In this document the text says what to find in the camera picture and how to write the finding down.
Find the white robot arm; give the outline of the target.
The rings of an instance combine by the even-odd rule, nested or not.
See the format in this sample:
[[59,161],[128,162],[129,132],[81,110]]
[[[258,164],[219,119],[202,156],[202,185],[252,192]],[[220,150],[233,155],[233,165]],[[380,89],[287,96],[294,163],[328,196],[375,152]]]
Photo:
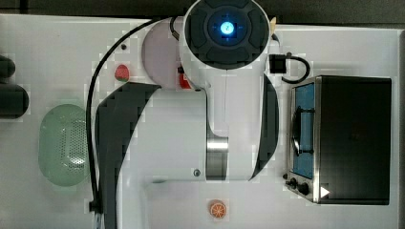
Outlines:
[[255,0],[197,0],[178,44],[189,89],[128,82],[98,105],[103,229],[149,229],[152,183],[251,180],[276,150],[275,47]]

